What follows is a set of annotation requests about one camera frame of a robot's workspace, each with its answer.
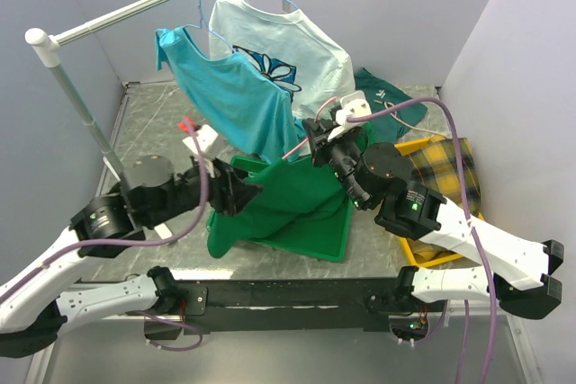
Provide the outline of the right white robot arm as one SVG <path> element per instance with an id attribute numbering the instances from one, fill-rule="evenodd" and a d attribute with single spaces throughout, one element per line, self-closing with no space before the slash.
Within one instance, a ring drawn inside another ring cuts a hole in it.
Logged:
<path id="1" fill-rule="evenodd" d="M 440 300 L 492 300 L 516 317 L 539 320 L 562 302 L 563 285 L 553 274 L 563 263 L 563 245 L 514 236 L 474 216 L 445 195 L 411 180 L 411 161 L 391 143 L 360 148 L 360 128 L 334 121 L 302 123 L 317 167 L 328 166 L 353 204 L 376 210 L 376 225 L 388 232 L 439 246 L 474 261 L 470 268 L 401 268 L 395 303 L 411 311 Z"/>

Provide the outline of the pink wire hanger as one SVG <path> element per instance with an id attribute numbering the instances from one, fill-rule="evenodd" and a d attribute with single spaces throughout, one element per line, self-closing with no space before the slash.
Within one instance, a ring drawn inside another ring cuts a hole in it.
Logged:
<path id="1" fill-rule="evenodd" d="M 335 102 L 337 100 L 336 96 L 332 96 L 329 99 L 327 99 L 327 101 L 325 101 L 316 111 L 315 117 L 313 122 L 308 126 L 305 127 L 303 125 L 303 128 L 306 132 L 306 138 L 301 141 L 298 145 L 296 145 L 292 150 L 290 150 L 289 152 L 287 152 L 284 156 L 283 156 L 283 160 L 287 160 L 291 155 L 300 152 L 301 148 L 304 147 L 305 145 L 309 144 L 311 139 L 314 138 L 314 134 L 315 132 L 311 129 L 313 124 L 316 124 L 318 122 L 318 120 L 320 119 L 320 115 L 321 113 L 333 102 Z"/>

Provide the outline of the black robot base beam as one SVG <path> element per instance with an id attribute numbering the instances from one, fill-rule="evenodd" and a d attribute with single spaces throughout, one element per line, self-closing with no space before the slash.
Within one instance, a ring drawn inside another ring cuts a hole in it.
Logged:
<path id="1" fill-rule="evenodd" d="M 178 281 L 166 267 L 146 275 L 158 283 L 150 308 L 176 315 L 203 334 L 361 328 L 386 332 L 391 317 L 440 312 L 446 302 L 426 304 L 410 295 L 413 268 L 398 277 L 300 280 Z"/>

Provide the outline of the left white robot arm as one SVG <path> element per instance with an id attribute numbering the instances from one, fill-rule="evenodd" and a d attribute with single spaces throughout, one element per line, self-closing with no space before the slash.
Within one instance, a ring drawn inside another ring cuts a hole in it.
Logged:
<path id="1" fill-rule="evenodd" d="M 119 181 L 92 199 L 40 257 L 1 288 L 1 355 L 23 358 L 59 336 L 105 317 L 128 312 L 166 314 L 184 292 L 166 267 L 130 281 L 71 292 L 83 272 L 144 246 L 144 231 L 206 206 L 235 216 L 263 191 L 248 172 L 219 159 L 176 173 L 169 159 L 144 156 Z"/>

